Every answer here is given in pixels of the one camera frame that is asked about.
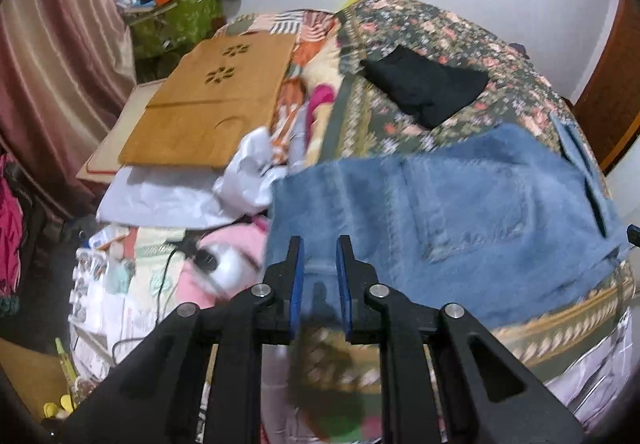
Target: pink curtain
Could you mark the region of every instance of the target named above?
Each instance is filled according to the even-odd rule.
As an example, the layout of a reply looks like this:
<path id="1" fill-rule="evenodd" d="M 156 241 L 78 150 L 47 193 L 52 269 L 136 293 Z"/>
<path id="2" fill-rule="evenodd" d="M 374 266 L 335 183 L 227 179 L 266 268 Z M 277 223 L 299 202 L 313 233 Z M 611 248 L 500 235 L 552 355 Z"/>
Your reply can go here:
<path id="1" fill-rule="evenodd" d="M 134 85 L 129 31 L 113 0 L 2 0 L 0 142 L 53 211 L 94 196 L 75 177 Z"/>

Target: metal screw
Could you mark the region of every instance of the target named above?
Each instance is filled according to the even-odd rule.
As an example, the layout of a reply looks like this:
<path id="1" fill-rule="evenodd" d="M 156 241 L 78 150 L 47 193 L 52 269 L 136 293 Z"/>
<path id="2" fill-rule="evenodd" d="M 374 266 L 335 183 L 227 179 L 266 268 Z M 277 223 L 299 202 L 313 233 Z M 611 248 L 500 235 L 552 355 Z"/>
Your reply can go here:
<path id="1" fill-rule="evenodd" d="M 195 303 L 183 303 L 178 306 L 178 316 L 181 318 L 188 318 L 196 313 L 198 306 Z"/>
<path id="2" fill-rule="evenodd" d="M 444 312 L 447 314 L 447 316 L 458 319 L 462 318 L 465 310 L 462 308 L 462 305 L 458 305 L 457 303 L 449 303 L 446 307 L 444 307 Z"/>
<path id="3" fill-rule="evenodd" d="M 257 296 L 258 298 L 264 298 L 271 293 L 271 287 L 269 287 L 266 283 L 258 283 L 251 287 L 251 294 Z"/>
<path id="4" fill-rule="evenodd" d="M 383 298 L 389 295 L 389 287 L 387 287 L 386 285 L 382 285 L 381 283 L 377 283 L 369 287 L 369 292 L 376 298 Z"/>

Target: blue denim jeans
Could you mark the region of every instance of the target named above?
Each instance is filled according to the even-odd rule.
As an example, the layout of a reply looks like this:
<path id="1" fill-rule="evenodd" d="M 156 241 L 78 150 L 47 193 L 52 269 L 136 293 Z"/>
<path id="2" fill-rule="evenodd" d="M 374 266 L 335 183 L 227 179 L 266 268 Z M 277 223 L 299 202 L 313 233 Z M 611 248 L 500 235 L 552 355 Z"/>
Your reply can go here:
<path id="1" fill-rule="evenodd" d="M 502 124 L 412 156 L 347 158 L 274 183 L 266 264 L 305 244 L 302 312 L 340 319 L 338 236 L 413 302 L 465 306 L 489 328 L 566 305 L 610 274 L 625 228 L 577 132 L 563 155 Z"/>

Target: blue gripper pad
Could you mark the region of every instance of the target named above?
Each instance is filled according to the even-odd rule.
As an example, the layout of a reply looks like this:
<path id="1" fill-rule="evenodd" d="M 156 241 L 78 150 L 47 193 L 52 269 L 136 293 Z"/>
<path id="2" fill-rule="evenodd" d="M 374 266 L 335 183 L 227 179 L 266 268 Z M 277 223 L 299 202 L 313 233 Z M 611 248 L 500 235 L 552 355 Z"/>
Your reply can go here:
<path id="1" fill-rule="evenodd" d="M 351 293 L 347 284 L 347 273 L 344 269 L 344 254 L 340 239 L 336 242 L 335 267 L 338 271 L 338 289 L 340 290 L 340 308 L 342 310 L 342 329 L 347 341 L 351 337 Z"/>
<path id="2" fill-rule="evenodd" d="M 305 242 L 300 238 L 298 257 L 296 259 L 296 273 L 291 288 L 291 302 L 289 304 L 289 331 L 295 337 L 300 326 L 300 307 L 302 306 L 302 284 L 305 279 Z"/>

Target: flower cutout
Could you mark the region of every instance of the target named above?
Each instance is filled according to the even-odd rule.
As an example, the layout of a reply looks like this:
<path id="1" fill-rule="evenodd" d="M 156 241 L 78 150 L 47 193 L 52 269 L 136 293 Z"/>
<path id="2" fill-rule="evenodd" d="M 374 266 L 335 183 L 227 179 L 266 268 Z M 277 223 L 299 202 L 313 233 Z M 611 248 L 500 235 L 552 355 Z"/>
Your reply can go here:
<path id="1" fill-rule="evenodd" d="M 223 80 L 225 79 L 229 79 L 231 76 L 234 75 L 234 68 L 233 67 L 220 67 L 217 70 L 213 70 L 211 72 L 207 73 L 207 79 L 205 81 L 205 83 L 210 83 L 210 82 L 214 82 L 216 84 L 221 83 Z"/>
<path id="2" fill-rule="evenodd" d="M 229 56 L 233 58 L 238 54 L 244 54 L 249 50 L 249 46 L 244 43 L 239 43 L 238 45 L 232 45 L 231 47 L 227 47 L 225 51 L 222 53 L 223 56 Z"/>

